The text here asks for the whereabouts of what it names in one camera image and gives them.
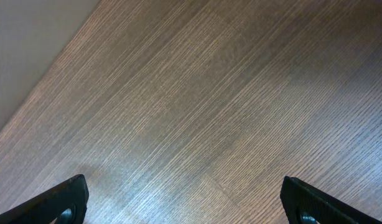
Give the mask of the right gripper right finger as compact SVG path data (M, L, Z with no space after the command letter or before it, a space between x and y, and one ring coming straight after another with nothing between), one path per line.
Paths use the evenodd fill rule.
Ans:
M296 177L284 178L280 199L290 224L382 224Z

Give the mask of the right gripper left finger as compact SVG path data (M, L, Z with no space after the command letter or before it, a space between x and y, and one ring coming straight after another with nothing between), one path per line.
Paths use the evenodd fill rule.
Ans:
M83 174L48 189L38 196L0 214L0 223L82 224L89 191Z

